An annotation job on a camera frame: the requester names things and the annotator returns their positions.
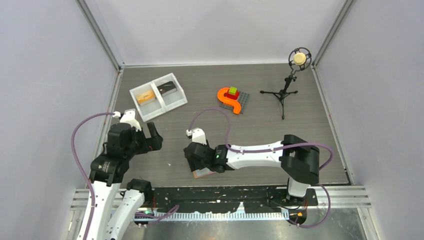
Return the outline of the pink leather card holder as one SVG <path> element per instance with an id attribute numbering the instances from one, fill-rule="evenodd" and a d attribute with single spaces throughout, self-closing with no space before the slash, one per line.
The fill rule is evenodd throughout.
<path id="1" fill-rule="evenodd" d="M 193 173 L 194 178 L 198 179 L 198 178 L 210 175 L 210 174 L 214 174 L 215 172 L 211 171 L 210 169 L 205 167 L 205 168 L 202 168 L 202 169 L 194 170 L 192 173 Z"/>

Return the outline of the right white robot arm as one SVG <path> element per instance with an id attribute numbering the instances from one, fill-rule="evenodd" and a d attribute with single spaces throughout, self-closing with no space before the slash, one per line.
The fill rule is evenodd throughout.
<path id="1" fill-rule="evenodd" d="M 192 141 L 183 151 L 197 176 L 248 167 L 281 168 L 289 176 L 285 198 L 291 205 L 299 205 L 307 188 L 319 183 L 320 150 L 292 134 L 286 134 L 282 141 L 253 146 L 221 144 L 211 148 L 207 141 Z"/>

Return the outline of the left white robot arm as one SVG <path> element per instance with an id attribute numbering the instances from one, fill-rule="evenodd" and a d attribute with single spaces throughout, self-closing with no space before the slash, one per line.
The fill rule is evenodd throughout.
<path id="1" fill-rule="evenodd" d="M 113 124 L 103 144 L 102 153 L 90 165 L 91 191 L 84 218 L 77 235 L 79 240 L 120 240 L 140 207 L 148 207 L 154 199 L 152 185 L 147 180 L 132 179 L 122 202 L 112 212 L 130 160 L 141 154 L 158 151 L 163 138 L 153 122 L 148 122 L 150 137 L 131 123 Z"/>

